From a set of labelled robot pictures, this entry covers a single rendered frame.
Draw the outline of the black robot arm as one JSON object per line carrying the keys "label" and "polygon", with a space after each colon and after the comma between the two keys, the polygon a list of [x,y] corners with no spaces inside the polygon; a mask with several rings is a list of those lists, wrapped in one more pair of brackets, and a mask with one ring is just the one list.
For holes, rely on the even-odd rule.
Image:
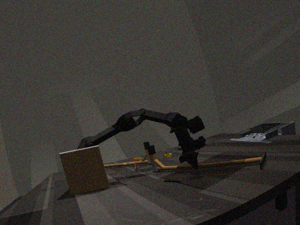
{"label": "black robot arm", "polygon": [[[136,121],[133,117],[140,116]],[[158,123],[163,123],[171,128],[170,133],[174,132],[178,141],[186,139],[190,136],[190,133],[195,134],[202,129],[205,129],[203,121],[199,116],[194,117],[191,120],[187,120],[187,117],[180,115],[178,112],[161,113],[152,110],[141,108],[139,110],[133,110],[122,115],[115,124],[101,131],[95,136],[88,136],[81,140],[78,149],[97,146],[103,141],[106,141],[110,137],[113,137],[119,132],[130,131],[139,126],[144,120],[150,120]],[[206,144],[206,140],[203,136],[198,139],[189,141],[190,151],[193,148],[203,148]]]}

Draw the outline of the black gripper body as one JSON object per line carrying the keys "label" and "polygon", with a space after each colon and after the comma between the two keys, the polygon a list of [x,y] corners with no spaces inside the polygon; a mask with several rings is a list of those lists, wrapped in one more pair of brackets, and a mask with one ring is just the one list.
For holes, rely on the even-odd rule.
{"label": "black gripper body", "polygon": [[181,149],[183,150],[182,155],[179,157],[180,163],[183,163],[185,161],[193,159],[196,155],[195,151],[198,149],[200,150],[200,147],[196,147],[196,148],[193,148],[193,150],[190,150],[189,142],[192,142],[192,139],[193,138],[191,136],[189,136],[189,137],[179,141],[178,146],[181,146]]}

